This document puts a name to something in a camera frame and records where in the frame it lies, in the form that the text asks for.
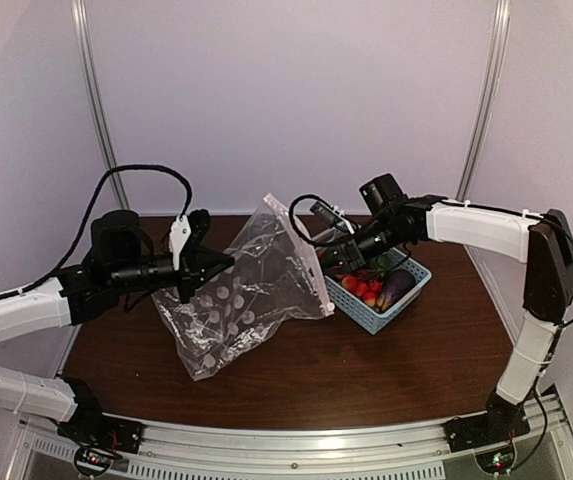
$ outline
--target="metal vent grille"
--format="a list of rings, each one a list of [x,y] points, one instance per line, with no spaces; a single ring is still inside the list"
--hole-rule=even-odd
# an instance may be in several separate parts
[[[71,460],[75,455],[75,450],[70,446],[60,443],[57,440],[36,437],[33,443],[33,450],[44,453],[62,460]]]
[[[172,467],[151,466],[144,463],[131,463],[128,476],[142,480],[246,480],[229,476],[216,476],[186,473]],[[445,480],[444,467],[441,462],[433,462],[417,467],[395,468],[377,475],[352,477],[326,477],[327,480]]]

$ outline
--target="metal frame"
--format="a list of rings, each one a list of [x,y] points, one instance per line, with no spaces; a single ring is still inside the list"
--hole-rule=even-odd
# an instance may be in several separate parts
[[[482,87],[482,96],[477,111],[477,119],[473,128],[473,135],[468,147],[466,163],[462,178],[457,189],[457,200],[465,200],[470,190],[470,185],[477,166],[477,161],[481,154],[488,124],[490,123],[490,111],[497,93],[499,77],[504,63],[506,52],[506,42],[508,40],[508,28],[510,24],[510,0],[497,0],[495,9],[495,20],[493,22],[493,33],[490,40],[488,52],[488,64],[486,65],[486,77]]]
[[[564,474],[573,480],[573,435],[566,414],[556,394],[544,397],[543,403]],[[536,402],[526,404],[526,416],[532,431],[520,439],[538,437],[543,415]],[[140,420],[146,426],[140,453],[124,455],[128,464],[111,471],[127,478],[194,475],[195,479],[220,480],[278,480],[295,475],[301,480],[376,479],[378,475],[381,479],[388,478],[384,474],[394,478],[394,473],[405,478],[404,472],[418,469],[443,473],[440,465],[444,461],[473,453],[450,453],[442,428],[446,420],[310,431],[229,430]],[[50,422],[26,418],[22,427],[6,477],[9,480],[23,478],[33,451],[65,461],[72,459],[76,446],[58,437]]]
[[[72,9],[73,23],[79,43],[79,52],[82,59],[82,69],[84,71],[93,123],[95,124],[97,139],[99,140],[99,146],[101,147],[106,169],[109,170],[117,166],[117,161],[115,160],[115,152],[113,151],[113,144],[106,122],[106,113],[104,112],[104,106],[99,92],[99,82],[97,81],[97,72],[95,71],[95,61],[93,59],[93,49],[90,42],[88,20],[86,17],[86,0],[72,0]],[[112,175],[110,182],[120,208],[128,209],[128,198],[126,197],[126,191],[124,190],[124,185],[119,174]]]
[[[66,362],[68,361],[68,357],[70,357],[70,353],[73,350],[73,346],[77,341],[77,337],[79,336],[79,332],[81,331],[81,325],[75,325],[74,327],[69,327],[72,330],[68,341],[66,342],[66,347],[64,348],[64,352],[60,358],[59,363],[57,364],[57,376],[61,376],[64,373],[64,367],[66,366]]]

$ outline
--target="white joint housing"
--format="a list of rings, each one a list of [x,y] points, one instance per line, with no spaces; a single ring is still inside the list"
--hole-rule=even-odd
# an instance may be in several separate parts
[[[468,207],[468,202],[464,205],[433,205],[426,214],[428,238],[482,248],[526,263],[528,227],[537,220]]]
[[[70,325],[68,300],[62,285],[51,278],[41,287],[0,300],[0,342],[50,327]]]
[[[0,408],[66,422],[77,404],[73,390],[61,379],[40,378],[0,367]]]
[[[513,405],[522,402],[542,366],[548,365],[550,347],[559,327],[524,313],[524,325],[506,370],[497,384],[497,394]]]

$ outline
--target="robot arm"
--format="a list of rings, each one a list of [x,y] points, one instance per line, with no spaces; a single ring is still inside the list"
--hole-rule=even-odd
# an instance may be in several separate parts
[[[360,193],[372,217],[355,235],[328,244],[320,259],[327,273],[363,268],[396,245],[418,241],[454,242],[526,263],[524,323],[488,399],[488,412],[453,420],[445,429],[453,451],[505,441],[512,431],[527,432],[521,420],[524,401],[552,359],[573,300],[573,245],[564,214],[515,215],[433,195],[408,198],[391,175],[374,179]]]
[[[153,242],[132,211],[114,211],[91,225],[92,246],[81,264],[63,268],[41,286],[0,300],[0,342],[50,327],[78,325],[99,317],[132,293],[149,295],[176,287],[187,302],[195,290],[233,264],[229,255],[201,246],[210,228],[206,210],[177,217],[168,233],[168,252]],[[124,451],[136,451],[136,422],[103,416],[101,406],[81,381],[44,379],[0,367],[0,408],[48,417],[62,433],[108,446],[116,433]]]

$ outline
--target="black cable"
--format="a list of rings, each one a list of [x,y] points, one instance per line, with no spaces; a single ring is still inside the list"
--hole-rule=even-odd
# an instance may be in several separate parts
[[[393,265],[390,270],[395,270],[396,268],[401,267],[403,264],[405,264],[410,257],[412,256],[413,252],[411,252],[408,249],[408,242],[404,243],[403,247],[402,247],[405,251],[406,251],[406,255],[404,255],[404,258],[402,258],[400,261],[398,261],[395,265]]]
[[[564,227],[562,227],[561,225],[553,222],[552,220],[546,218],[544,215],[531,215],[531,214],[522,214],[521,212],[517,212],[514,210],[508,210],[506,208],[499,208],[499,207],[489,207],[486,205],[476,205],[476,204],[464,204],[464,203],[454,203],[454,202],[449,202],[449,201],[444,201],[442,200],[441,203],[443,203],[444,205],[448,205],[449,207],[463,207],[466,208],[466,206],[470,207],[470,208],[477,208],[480,210],[488,210],[491,212],[499,212],[499,213],[505,213],[508,215],[514,215],[517,217],[525,217],[528,218],[530,220],[537,220],[540,222],[545,223],[546,225],[549,225],[551,228],[562,232],[566,238],[568,239],[568,241],[571,243],[571,245],[573,246],[573,236],[570,234],[570,232],[568,232]],[[570,325],[573,324],[573,318],[564,322],[562,324],[562,329],[569,327]]]
[[[16,296],[19,296],[25,292],[29,292],[31,290],[38,288],[38,287],[41,287],[60,268],[62,268],[64,266],[64,264],[68,261],[68,259],[75,252],[77,245],[79,245],[79,242],[82,239],[82,236],[84,234],[84,230],[86,229],[86,224],[88,223],[88,219],[90,218],[90,214],[93,210],[93,207],[95,206],[95,203],[97,202],[97,198],[99,197],[99,194],[101,193],[101,190],[102,190],[104,184],[106,183],[106,180],[108,180],[110,177],[112,177],[116,173],[127,172],[127,171],[161,172],[161,173],[165,173],[165,174],[170,175],[171,177],[174,177],[177,180],[179,180],[179,182],[186,189],[186,200],[184,202],[184,207],[182,208],[182,212],[180,215],[184,216],[186,214],[186,211],[188,210],[188,206],[190,205],[190,202],[193,198],[193,189],[191,188],[188,180],[184,176],[182,176],[179,172],[173,170],[172,168],[166,167],[164,165],[132,164],[132,165],[120,165],[118,167],[111,168],[110,170],[107,170],[102,175],[99,182],[97,183],[97,186],[95,187],[95,191],[93,192],[93,196],[91,197],[90,202],[88,203],[88,206],[86,207],[86,211],[84,212],[84,216],[82,217],[82,222],[79,226],[79,229],[77,230],[77,234],[75,235],[75,239],[73,240],[73,243],[71,244],[68,251],[59,260],[59,262],[57,262],[57,264],[50,270],[50,272],[48,272],[46,275],[40,277],[39,279],[35,280],[33,283],[27,285],[26,287],[21,288],[21,289],[17,289],[17,290],[11,290],[10,292],[0,293],[0,300],[5,300],[7,298],[16,297]]]
[[[133,300],[133,302],[130,304],[128,303],[128,298],[126,298],[126,301],[124,302],[124,313],[132,312],[135,309],[135,307],[137,305],[139,305],[139,303],[142,300],[150,297],[153,293],[155,293],[155,290],[149,290],[147,292],[144,292],[139,297],[137,297],[135,300]]]
[[[168,237],[170,237],[170,229],[166,231],[162,239],[159,241],[159,250],[163,253],[170,253],[168,250],[168,245],[166,244]]]
[[[302,240],[304,240],[304,242],[308,243],[309,245],[312,245],[315,248],[337,247],[339,245],[344,245],[345,243],[348,243],[352,240],[356,240],[358,238],[361,238],[362,236],[367,235],[368,232],[366,230],[368,229],[368,227],[370,227],[373,223],[375,223],[380,216],[382,216],[383,214],[389,212],[391,209],[396,207],[395,205],[389,205],[388,207],[382,208],[379,212],[373,215],[364,225],[362,225],[360,229],[357,230],[357,232],[353,234],[346,234],[338,239],[331,240],[330,242],[317,242],[309,238],[304,232],[302,232],[299,226],[297,225],[297,222],[295,221],[295,207],[297,207],[297,205],[303,202],[304,200],[316,200],[318,202],[325,204],[329,208],[332,208],[332,206],[323,198],[314,195],[312,193],[300,195],[290,204],[290,207],[288,209],[288,219],[290,220],[290,224],[293,227],[293,230],[295,230],[295,233],[299,238],[301,238]]]
[[[533,449],[528,453],[528,455],[526,455],[526,457],[524,457],[524,459],[521,462],[519,462],[517,465],[510,468],[511,473],[514,472],[515,470],[522,468],[526,464],[526,462],[528,462],[533,457],[533,455],[535,455],[535,452],[537,452],[537,449],[541,446],[541,444],[544,442],[544,438],[546,437],[546,432],[548,430],[548,414],[546,413],[546,409],[544,408],[544,404],[542,403],[541,399],[539,398],[539,394],[537,393],[536,388],[537,388],[537,382],[538,381],[539,381],[539,377],[537,377],[537,380],[535,380],[535,383],[533,385],[533,394],[535,395],[535,401],[537,402],[537,405],[539,405],[539,408],[542,411],[542,415],[544,416],[544,428],[542,429],[542,433],[539,436],[537,443],[535,444]]]

